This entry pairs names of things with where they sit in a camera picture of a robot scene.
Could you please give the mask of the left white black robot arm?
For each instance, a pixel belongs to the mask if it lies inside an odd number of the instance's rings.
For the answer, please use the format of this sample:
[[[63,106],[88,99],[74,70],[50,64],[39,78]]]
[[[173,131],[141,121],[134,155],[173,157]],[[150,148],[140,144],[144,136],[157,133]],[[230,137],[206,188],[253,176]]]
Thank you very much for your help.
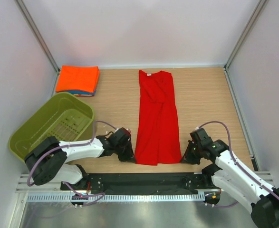
[[[83,190],[88,184],[88,175],[81,165],[70,165],[69,162],[112,154],[116,154],[120,162],[136,162],[128,129],[118,128],[107,135],[74,142],[59,141],[50,136],[24,158],[29,170],[27,185],[41,186],[55,180]]]

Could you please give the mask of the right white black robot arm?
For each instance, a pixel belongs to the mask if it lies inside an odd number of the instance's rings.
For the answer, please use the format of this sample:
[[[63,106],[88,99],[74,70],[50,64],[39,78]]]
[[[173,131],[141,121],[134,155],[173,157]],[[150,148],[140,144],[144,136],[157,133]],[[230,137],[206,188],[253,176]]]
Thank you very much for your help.
[[[207,188],[217,187],[240,203],[259,228],[279,228],[279,187],[275,188],[249,169],[222,140],[213,140],[203,128],[190,133],[191,139],[181,162],[200,164],[201,182]]]

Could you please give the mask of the red t shirt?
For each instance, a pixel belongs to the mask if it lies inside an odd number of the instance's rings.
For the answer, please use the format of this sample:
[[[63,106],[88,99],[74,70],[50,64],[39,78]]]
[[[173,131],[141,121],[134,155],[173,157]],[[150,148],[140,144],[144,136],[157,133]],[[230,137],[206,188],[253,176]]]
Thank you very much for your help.
[[[139,86],[136,162],[151,166],[179,163],[182,156],[172,74],[139,70]]]

